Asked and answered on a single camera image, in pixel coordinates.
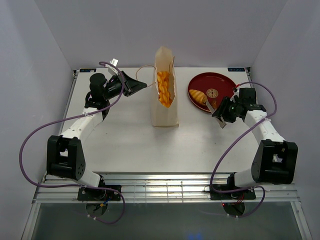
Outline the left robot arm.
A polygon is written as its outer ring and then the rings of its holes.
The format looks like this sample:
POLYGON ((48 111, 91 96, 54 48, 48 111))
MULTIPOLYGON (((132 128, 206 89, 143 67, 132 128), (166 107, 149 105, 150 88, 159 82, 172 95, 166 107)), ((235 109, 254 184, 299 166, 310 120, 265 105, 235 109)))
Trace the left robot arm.
POLYGON ((106 191, 103 177, 87 169, 82 143, 105 120, 111 99, 120 94, 129 97, 146 87, 146 83, 129 77, 124 71, 110 79, 103 73, 91 75, 83 117, 78 118, 61 135, 52 135, 47 141, 46 172, 83 185, 82 190, 89 194, 90 200, 111 196, 112 193, 106 191))

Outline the beige paper bag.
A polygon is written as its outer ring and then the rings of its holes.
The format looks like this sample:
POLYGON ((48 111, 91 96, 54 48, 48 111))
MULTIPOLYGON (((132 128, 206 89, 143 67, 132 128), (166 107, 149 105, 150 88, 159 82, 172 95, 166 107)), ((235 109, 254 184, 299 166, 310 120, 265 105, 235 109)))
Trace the beige paper bag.
POLYGON ((154 57, 154 64, 148 65, 153 68, 153 79, 149 85, 151 88, 150 94, 150 114, 151 123, 153 127, 177 127, 179 125, 178 119, 178 89, 175 75, 175 56, 172 51, 161 46, 154 57), (171 106, 169 108, 163 106, 158 100, 158 83, 157 72, 169 72, 169 92, 172 99, 171 106))

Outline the twisted orange bread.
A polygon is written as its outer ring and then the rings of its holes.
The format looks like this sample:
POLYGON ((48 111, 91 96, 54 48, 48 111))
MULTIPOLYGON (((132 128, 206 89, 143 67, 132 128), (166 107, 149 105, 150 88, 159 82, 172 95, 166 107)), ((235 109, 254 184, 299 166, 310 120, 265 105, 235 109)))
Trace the twisted orange bread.
POLYGON ((169 92, 170 73, 167 71, 157 72, 158 100, 166 108, 172 104, 171 94, 169 92))

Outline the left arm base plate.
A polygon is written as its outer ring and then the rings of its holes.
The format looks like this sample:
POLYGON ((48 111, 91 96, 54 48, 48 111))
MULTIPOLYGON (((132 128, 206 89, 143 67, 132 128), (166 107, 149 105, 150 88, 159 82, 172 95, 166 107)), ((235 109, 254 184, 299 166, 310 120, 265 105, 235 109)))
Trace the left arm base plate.
POLYGON ((93 189, 81 187, 77 195, 78 201, 120 201, 121 197, 117 192, 105 189, 93 189))

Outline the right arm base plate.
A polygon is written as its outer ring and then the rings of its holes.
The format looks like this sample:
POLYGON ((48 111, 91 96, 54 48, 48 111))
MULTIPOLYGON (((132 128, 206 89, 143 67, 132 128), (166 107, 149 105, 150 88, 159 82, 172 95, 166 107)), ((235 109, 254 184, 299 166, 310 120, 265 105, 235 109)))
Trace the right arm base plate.
MULTIPOLYGON (((214 184, 213 187, 219 191, 229 191, 237 188, 230 188, 227 184, 214 184)), ((239 192, 232 193, 218 193, 213 191, 211 187, 209 187, 210 199, 211 200, 255 200, 256 194, 254 190, 245 190, 239 192)))

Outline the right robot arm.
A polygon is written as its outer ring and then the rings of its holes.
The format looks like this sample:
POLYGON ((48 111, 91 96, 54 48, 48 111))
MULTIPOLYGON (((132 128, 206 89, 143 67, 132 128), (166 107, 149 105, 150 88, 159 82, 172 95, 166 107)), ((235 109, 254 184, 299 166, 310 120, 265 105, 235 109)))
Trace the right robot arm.
POLYGON ((225 96, 212 113, 220 126, 241 119, 253 133, 258 148, 249 169, 234 172, 223 188, 210 183, 214 193, 237 199, 244 191, 260 184, 290 185, 293 182, 298 146, 285 140, 272 125, 265 107, 257 104, 254 88, 240 88, 232 97, 225 96))

